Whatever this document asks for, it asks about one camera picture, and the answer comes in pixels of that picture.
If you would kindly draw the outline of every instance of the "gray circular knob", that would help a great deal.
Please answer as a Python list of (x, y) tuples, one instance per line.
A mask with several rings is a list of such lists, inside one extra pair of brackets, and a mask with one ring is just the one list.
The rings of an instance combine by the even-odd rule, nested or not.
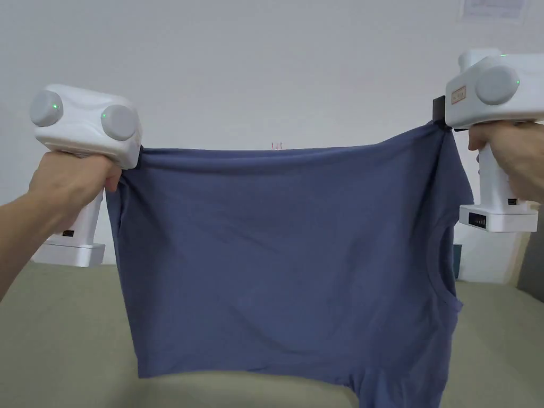
[(508, 102), (520, 87), (516, 71), (506, 65), (497, 65), (484, 71), (476, 82), (476, 95), (487, 105)]
[(63, 116), (63, 102), (51, 91), (40, 91), (30, 105), (30, 120), (39, 127), (51, 126)]
[(136, 115), (123, 105), (108, 106), (102, 112), (102, 128), (115, 140), (130, 139), (136, 132)]

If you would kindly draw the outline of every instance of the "label sticker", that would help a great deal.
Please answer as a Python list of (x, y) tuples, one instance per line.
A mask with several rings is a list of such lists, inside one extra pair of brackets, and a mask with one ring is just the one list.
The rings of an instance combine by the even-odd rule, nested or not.
[(522, 24), (530, 0), (461, 0), (460, 21)]
[(452, 93), (452, 105), (455, 105), (458, 102), (461, 102), (467, 97), (467, 87), (463, 86), (462, 88), (453, 91)]

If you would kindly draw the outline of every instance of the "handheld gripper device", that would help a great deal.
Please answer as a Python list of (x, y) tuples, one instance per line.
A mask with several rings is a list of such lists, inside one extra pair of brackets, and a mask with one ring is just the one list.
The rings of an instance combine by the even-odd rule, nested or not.
[[(141, 124), (135, 107), (125, 98), (65, 85), (41, 90), (30, 107), (36, 139), (52, 151), (79, 157), (103, 154), (122, 169), (136, 167)], [(32, 260), (88, 267), (101, 264), (103, 244), (93, 242), (103, 191), (66, 231), (54, 234)]]
[[(433, 103), (439, 126), (459, 131), (498, 120), (544, 120), (544, 54), (470, 50), (459, 65), (461, 74)], [(461, 206), (459, 221), (490, 232), (535, 232), (538, 212), (512, 193), (489, 145), (480, 150), (479, 162), (480, 204)]]

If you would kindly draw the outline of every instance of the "human arm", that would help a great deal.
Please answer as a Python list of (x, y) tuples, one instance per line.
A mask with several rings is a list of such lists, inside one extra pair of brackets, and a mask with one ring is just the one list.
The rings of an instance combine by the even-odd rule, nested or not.
[(544, 126), (495, 122), (469, 130), (469, 150), (482, 149), (487, 143), (509, 176), (514, 194), (522, 200), (544, 203)]
[(114, 191), (120, 176), (104, 156), (44, 155), (28, 192), (0, 207), (0, 301), (40, 245), (68, 229), (104, 187)]

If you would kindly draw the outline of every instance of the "white wall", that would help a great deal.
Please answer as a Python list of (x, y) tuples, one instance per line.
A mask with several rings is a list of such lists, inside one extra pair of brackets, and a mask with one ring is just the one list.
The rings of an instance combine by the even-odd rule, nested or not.
[[(430, 120), (465, 49), (543, 51), (533, 3), (525, 26), (501, 26), (457, 24), (456, 1), (2, 0), (0, 203), (26, 191), (44, 152), (27, 109), (48, 83), (128, 97), (147, 147), (369, 144)], [(456, 240), (464, 276), (508, 275), (514, 236), (458, 228)], [(96, 241), (113, 263), (105, 206)]]

